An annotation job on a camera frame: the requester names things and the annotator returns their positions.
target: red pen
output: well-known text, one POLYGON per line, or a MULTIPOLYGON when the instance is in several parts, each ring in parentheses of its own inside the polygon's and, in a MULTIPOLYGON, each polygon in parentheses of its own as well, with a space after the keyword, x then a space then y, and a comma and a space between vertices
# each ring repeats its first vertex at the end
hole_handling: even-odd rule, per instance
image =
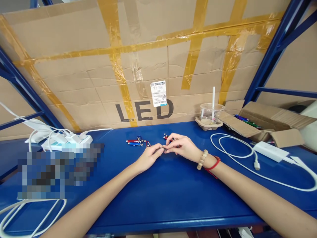
POLYGON ((136 143, 138 143, 139 141, 138 140, 126 140, 126 142, 128 143, 128 142, 136 142, 136 143))

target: printed label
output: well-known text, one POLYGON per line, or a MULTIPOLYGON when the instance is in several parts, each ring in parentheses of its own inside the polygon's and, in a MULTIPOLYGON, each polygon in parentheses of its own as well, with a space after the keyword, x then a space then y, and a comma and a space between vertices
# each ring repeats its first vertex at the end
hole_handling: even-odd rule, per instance
POLYGON ((165 80, 151 83, 151 92, 154 107, 167 105, 165 80))

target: yellow packing tape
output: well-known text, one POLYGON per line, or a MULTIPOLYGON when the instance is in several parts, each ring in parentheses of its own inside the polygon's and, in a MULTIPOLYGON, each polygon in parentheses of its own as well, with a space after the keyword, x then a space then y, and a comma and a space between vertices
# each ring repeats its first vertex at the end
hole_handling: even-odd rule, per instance
MULTIPOLYGON (((10 27, 9 23, 5 19, 4 16, 0 16, 0 30, 5 36, 8 43, 12 46, 15 53, 18 55, 20 60, 29 60, 30 56, 26 52, 25 48, 22 46, 21 42, 19 41, 18 37, 14 33, 13 29, 10 27)), ((46 85, 46 83, 43 81, 43 79, 40 77, 39 73, 37 72, 36 68, 34 67, 34 64, 29 63, 24 65, 26 71, 32 76, 36 84, 41 88, 41 90, 46 94, 46 96, 50 99, 50 101, 59 108, 65 117, 68 119, 69 123, 73 127, 75 131, 80 131, 80 127, 74 120, 74 118, 70 115, 70 113, 67 111, 67 109, 64 107, 64 105, 61 103, 61 101, 56 97, 54 93, 49 89, 49 87, 46 85)))
MULTIPOLYGON (((128 20, 129 30, 130 30, 130 39, 131 43, 137 44, 141 36, 140 22, 138 8, 136 5, 136 0, 123 0, 126 18, 128 20)), ((145 88, 143 81, 143 75, 141 67, 139 64, 139 54, 138 52, 133 52, 131 59, 132 62, 132 75, 136 83, 136 89, 138 91, 140 99, 148 98, 148 93, 145 88)))
POLYGON ((280 22, 275 22, 274 24, 265 24, 263 26, 263 34, 261 34, 257 50, 266 53, 279 25, 280 22))
MULTIPOLYGON (((202 32, 206 12, 207 12, 207 3, 208 0, 197 0, 196 8, 194 14, 194 22, 193 22, 193 32, 202 32)), ((184 76, 182 80, 182 89, 189 90, 191 87, 192 77, 196 68, 198 56, 200 53, 201 43, 202 43, 202 35, 198 34, 191 38, 191 45, 189 47, 189 52, 187 56, 184 76)))
POLYGON ((111 61, 112 69, 116 76, 117 84, 119 85, 122 94, 126 114, 130 121, 131 127, 137 127, 138 124, 135 119, 128 85, 126 84, 124 72, 122 69, 121 53, 120 51, 116 51, 116 47, 120 47, 122 45, 119 27, 118 1, 98 0, 98 5, 109 34, 110 45, 111 47, 114 47, 112 52, 109 54, 109 59, 111 61))
POLYGON ((54 56, 14 61, 13 63, 15 64, 15 66, 20 67, 30 63, 37 64, 37 63, 46 62, 50 60, 62 60, 62 59, 84 57, 84 56, 95 56, 95 55, 109 55, 113 51, 120 52, 120 53, 131 53, 131 52, 137 52, 142 50, 162 48, 162 47, 190 41, 196 35, 201 35, 202 38, 211 37, 211 36, 221 36, 221 35, 227 35, 227 36, 236 35, 239 31, 244 29, 245 31, 249 31, 250 34, 258 34, 257 32, 260 32, 260 33, 262 32, 262 30, 258 30, 259 27, 262 28, 263 25, 271 24, 273 22, 279 23, 281 21, 282 16, 283 16, 283 12, 278 14, 256 16, 252 18, 243 19, 241 22, 238 22, 236 24, 232 24, 230 22, 223 22, 219 24, 208 25, 204 27, 203 32, 199 32, 199 33, 193 33, 192 29, 188 29, 188 30, 181 31, 182 33, 184 33, 183 35, 180 34, 181 32, 174 32, 171 34, 158 36, 157 40, 154 42, 67 52, 67 53, 54 55, 54 56))
MULTIPOLYGON (((136 6, 129 0, 124 0, 124 4, 131 5, 135 9, 136 6)), ((125 104, 127 115, 130 119, 131 126, 137 126, 134 111, 132 107, 129 90, 126 84, 124 73, 121 66, 121 53, 131 53, 142 50, 156 49, 178 44, 185 41, 191 41, 190 50, 187 57, 186 67, 184 70, 182 89, 189 90, 191 86, 192 76, 195 71, 195 66, 200 53, 202 40, 206 37, 227 35, 230 36, 229 44, 225 54, 224 67, 222 73, 222 87, 220 90, 219 103, 223 104, 226 100, 227 92, 233 80, 235 71, 239 64, 241 53, 244 49, 245 41, 248 35, 260 34, 258 43, 258 50, 265 52, 274 33, 280 24, 283 12, 272 13, 262 16, 255 16, 243 19, 244 9, 247 0, 236 0, 233 10, 228 22, 222 22, 214 25, 204 26, 208 0, 197 0, 195 15, 192 29, 185 29, 158 36, 154 42, 141 43, 134 45, 123 46, 120 37, 119 17, 118 17, 118 3, 117 0, 103 1, 98 0, 98 4, 105 21, 107 31, 109 33, 111 46, 109 48, 91 49, 78 52, 68 52, 60 55, 42 57, 38 59, 22 58, 20 61, 14 62, 16 66, 33 65, 47 60, 60 60, 82 56, 93 55, 109 55, 112 66, 120 87, 123 101, 125 104)), ((139 24, 138 19, 131 17, 133 26, 139 24)), ((139 69, 138 62, 135 63, 135 72, 133 72, 134 79, 140 78, 137 70, 139 69)))

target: white cable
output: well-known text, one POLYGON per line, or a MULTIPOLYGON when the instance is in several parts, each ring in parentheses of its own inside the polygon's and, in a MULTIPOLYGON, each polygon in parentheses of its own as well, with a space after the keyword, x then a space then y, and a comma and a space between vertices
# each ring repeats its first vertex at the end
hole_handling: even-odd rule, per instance
POLYGON ((47 129, 37 129, 37 130, 34 130, 32 131, 30 137, 29 137, 29 152, 32 152, 32 146, 31 146, 31 139, 32 139, 32 136, 34 135, 35 132, 38 132, 38 131, 47 131, 47 132, 50 132, 51 130, 47 129))
POLYGON ((23 117, 18 116, 18 115, 15 114, 13 111, 11 111, 5 104, 3 104, 2 102, 0 102, 0 105, 3 106, 4 109, 6 109, 10 114, 14 115, 15 117, 17 117, 17 118, 19 118, 19 119, 21 119, 21 120, 24 120, 24 121, 27 121, 27 122, 32 122, 32 123, 35 123, 35 124, 39 124, 39 125, 42 125, 42 126, 44 125, 44 124, 42 124, 42 123, 30 121, 30 120, 27 120, 27 119, 25 119, 25 118, 23 118, 23 117))
POLYGON ((103 129, 95 129, 95 130, 89 130, 85 132, 91 132, 91 131, 106 131, 106 130, 114 130, 113 128, 103 128, 103 129))
POLYGON ((217 148, 218 150, 220 150, 221 152, 227 154, 234 162, 238 163, 239 165, 241 165, 241 166, 244 167, 245 169, 249 170, 250 172, 252 172, 252 173, 254 173, 254 174, 256 174, 256 175, 258 175, 258 176, 260 176, 260 177, 262 177, 262 178, 264 178, 264 179, 267 179, 267 180, 269 180, 269 181, 278 183, 278 184, 280 184, 280 185, 283 185, 283 186, 286 186, 286 187, 290 187, 290 188, 293 188, 293 189, 296 189, 296 190, 299 190, 299 191, 303 191, 303 192, 311 192, 311 191, 317 190, 317 174, 314 173, 310 168, 308 168, 308 167, 304 164, 304 162, 302 162, 298 157, 292 157, 292 158, 295 160, 295 163, 294 163, 294 164, 296 164, 296 165, 298 165, 299 167, 305 169, 305 170, 313 177, 313 179, 314 179, 314 181, 315 181, 315 185, 314 185, 314 187, 312 187, 312 188, 309 188, 309 189, 297 188, 297 187, 294 187, 294 186, 291 186, 291 185, 288 185, 288 184, 285 184, 285 183, 282 183, 282 182, 273 180, 273 179, 271 179, 271 178, 268 178, 268 177, 265 177, 265 176, 263 176, 263 175, 260 175, 260 174, 256 173, 255 171, 249 169, 248 167, 244 166, 243 164, 239 163, 239 162, 238 162, 237 160, 235 160, 233 157, 236 157, 236 158, 247 158, 247 157, 249 157, 249 156, 251 156, 251 155, 254 154, 254 155, 255 155, 255 158, 256 158, 256 161, 257 161, 257 159, 258 159, 258 155, 257 155, 257 153, 255 152, 255 150, 254 150, 248 143, 244 142, 243 140, 240 140, 240 139, 238 139, 238 138, 236 138, 236 137, 233 137, 233 136, 230 136, 230 135, 227 135, 227 134, 224 134, 224 133, 212 134, 211 137, 210 137, 210 140, 211 140, 211 143, 214 145, 214 147, 216 147, 216 148, 217 148), (222 149, 218 148, 218 147, 214 144, 214 142, 212 141, 212 137, 215 136, 215 135, 225 135, 225 136, 223 136, 223 137, 220 137, 219 140, 218 140, 219 145, 221 146, 222 149), (232 139, 235 139, 235 140, 237 140, 237 141, 240 141, 241 143, 245 144, 246 146, 248 146, 248 147, 251 149, 251 153, 250 153, 249 155, 247 155, 247 156, 236 156, 236 155, 233 155, 233 154, 229 154, 228 152, 226 152, 226 150, 223 148, 223 146, 222 146, 222 144, 221 144, 221 142, 220 142, 221 139, 223 139, 223 138, 232 138, 232 139))
POLYGON ((85 136, 86 136, 86 134, 87 134, 88 132, 92 132, 92 131, 105 131, 105 130, 114 130, 114 129, 113 129, 113 128, 103 128, 103 129, 95 129, 95 130, 90 130, 90 131, 84 131, 84 132, 82 132, 82 133, 79 135, 79 138, 80 138, 80 139, 84 139, 85 136))
POLYGON ((56 221, 56 219, 59 217, 59 215, 61 214, 61 212, 64 210, 65 206, 66 206, 66 203, 67 203, 67 199, 25 199, 23 201, 20 201, 20 202, 17 202, 15 204, 12 204, 4 209, 2 209, 0 211, 0 215, 3 214, 4 212, 12 209, 7 215, 6 217, 1 221, 0 223, 0 237, 1 238, 32 238, 34 236, 39 236, 41 234, 43 234, 44 232, 46 232, 53 224, 54 222, 56 221), (11 236, 11 235, 8 235, 7 233, 4 232, 4 228, 8 225, 8 223, 12 220, 13 216, 15 216, 17 214, 17 211, 13 214, 13 216, 9 219, 8 222, 7 219, 8 217, 14 212, 14 210, 16 208, 18 208, 18 210, 20 210, 22 208, 22 206, 24 206, 24 204, 26 203, 32 203, 32 202, 44 202, 44 201, 51 201, 51 200, 56 200, 55 204, 53 205, 53 207, 50 209, 50 211, 46 214, 46 216, 44 217, 44 219, 41 221, 41 223, 39 224, 39 226, 34 230, 34 232, 30 235, 24 235, 24 236, 11 236), (54 207, 56 206, 56 204, 58 203, 59 200, 63 200, 64 201, 64 204, 63 206, 61 207, 60 211, 58 212, 58 214, 56 215, 56 217, 53 219, 53 221, 45 228, 43 229, 42 231, 40 232, 36 232, 40 227, 41 225, 44 223, 44 221, 47 219, 48 215, 52 212, 52 210, 54 209, 54 207))

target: charger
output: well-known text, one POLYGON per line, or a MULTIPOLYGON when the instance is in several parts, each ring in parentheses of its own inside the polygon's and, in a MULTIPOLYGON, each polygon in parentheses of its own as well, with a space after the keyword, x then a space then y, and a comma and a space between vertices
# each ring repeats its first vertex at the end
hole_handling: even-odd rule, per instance
POLYGON ((72 144, 79 144, 81 143, 81 139, 79 138, 78 135, 74 134, 74 133, 70 133, 69 135, 65 136, 65 138, 71 142, 72 144))
POLYGON ((269 157, 270 159, 276 161, 276 162, 281 162, 285 157, 289 155, 289 152, 282 150, 280 148, 277 148, 273 145, 270 145, 266 142, 260 141, 257 143, 253 149, 260 153, 265 155, 266 157, 269 157))

